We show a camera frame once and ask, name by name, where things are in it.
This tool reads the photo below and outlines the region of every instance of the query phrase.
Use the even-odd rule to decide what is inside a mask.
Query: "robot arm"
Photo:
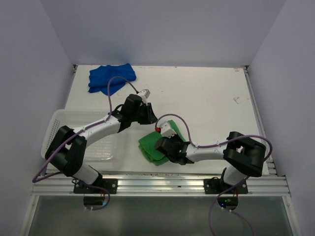
[[[153,113],[151,103],[147,102],[149,90],[142,90],[137,95],[130,94],[125,103],[117,107],[110,115],[91,124],[74,129],[68,126],[61,127],[51,142],[45,159],[69,137],[78,134],[68,145],[63,147],[51,160],[60,172],[67,177],[74,177],[86,184],[101,185],[101,174],[83,162],[85,149],[94,142],[111,134],[119,133],[130,127],[132,122],[139,124],[153,124],[157,118]]]
[[[203,160],[226,160],[231,164],[224,169],[221,180],[228,186],[233,186],[246,176],[260,177],[266,147],[251,138],[221,145],[226,140],[215,141],[211,148],[198,148],[190,142],[184,142],[171,128],[168,122],[160,125],[161,133],[155,149],[163,153],[171,162],[181,165],[193,164]],[[227,140],[243,136],[238,132],[230,132]]]

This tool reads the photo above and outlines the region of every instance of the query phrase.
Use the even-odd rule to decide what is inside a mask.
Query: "white wall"
[[[0,2],[0,234],[16,236],[72,65],[38,0]]]
[[[41,0],[75,64],[248,65],[285,0]]]
[[[315,215],[315,1],[287,0],[250,65],[278,173],[286,175],[305,236]]]

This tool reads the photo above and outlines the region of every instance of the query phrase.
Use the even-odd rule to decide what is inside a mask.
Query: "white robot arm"
[[[266,152],[264,144],[245,138],[220,145],[226,140],[243,136],[243,134],[230,132],[227,139],[217,140],[212,145],[207,145],[211,146],[210,148],[199,148],[190,142],[184,142],[171,128],[169,122],[162,123],[157,131],[161,133],[162,138],[156,143],[155,149],[166,155],[171,162],[185,165],[203,160],[228,161],[231,166],[224,169],[221,176],[226,188],[239,183],[247,176],[260,177],[262,175]]]

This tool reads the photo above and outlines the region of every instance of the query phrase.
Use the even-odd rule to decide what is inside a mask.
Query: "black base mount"
[[[203,187],[205,189],[205,194],[219,194],[224,190],[231,187],[231,185],[224,183],[223,176],[225,173],[226,168],[223,170],[221,174],[221,178],[213,177],[213,178],[206,178],[203,180]],[[232,189],[231,191],[227,192],[226,194],[234,194],[238,190],[238,194],[248,194],[247,183],[244,183],[237,188]]]
[[[105,188],[110,194],[117,193],[118,180],[116,178],[102,178],[97,180],[97,184],[95,182],[93,185],[97,187]],[[102,190],[89,188],[80,182],[75,183],[73,193],[75,194],[101,194]]]

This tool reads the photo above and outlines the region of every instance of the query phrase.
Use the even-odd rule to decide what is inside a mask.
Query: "glass panel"
[[[208,236],[213,197],[117,197],[102,210],[84,210],[82,196],[40,197],[30,235],[38,236]],[[292,236],[281,197],[240,197],[236,211],[257,236]],[[216,204],[218,236],[251,236],[248,224]]]

